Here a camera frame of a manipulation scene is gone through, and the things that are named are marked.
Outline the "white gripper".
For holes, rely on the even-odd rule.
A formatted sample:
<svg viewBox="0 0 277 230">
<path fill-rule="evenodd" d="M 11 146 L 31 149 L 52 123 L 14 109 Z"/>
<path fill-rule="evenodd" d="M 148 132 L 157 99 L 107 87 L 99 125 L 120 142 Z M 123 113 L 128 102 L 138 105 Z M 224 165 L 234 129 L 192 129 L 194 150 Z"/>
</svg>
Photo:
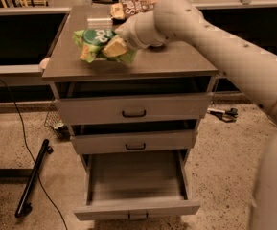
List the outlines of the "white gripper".
<svg viewBox="0 0 277 230">
<path fill-rule="evenodd" d="M 128 47 L 137 50 L 163 45 L 167 39 L 156 29 L 153 15 L 153 11 L 148 11 L 130 17 L 115 30 L 120 37 L 112 38 L 102 49 L 103 54 L 113 58 L 125 54 Z"/>
</svg>

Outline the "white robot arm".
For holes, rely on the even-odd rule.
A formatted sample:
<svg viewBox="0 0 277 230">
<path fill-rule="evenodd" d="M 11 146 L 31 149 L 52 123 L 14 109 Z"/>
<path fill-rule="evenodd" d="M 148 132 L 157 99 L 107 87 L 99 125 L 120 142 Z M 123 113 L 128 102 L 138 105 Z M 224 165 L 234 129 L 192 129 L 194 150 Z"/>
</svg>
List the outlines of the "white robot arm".
<svg viewBox="0 0 277 230">
<path fill-rule="evenodd" d="M 189 0 L 158 0 L 116 29 L 131 49 L 183 41 L 198 50 L 277 125 L 277 56 L 208 22 Z M 277 134 L 258 169 L 249 230 L 277 230 Z"/>
</svg>

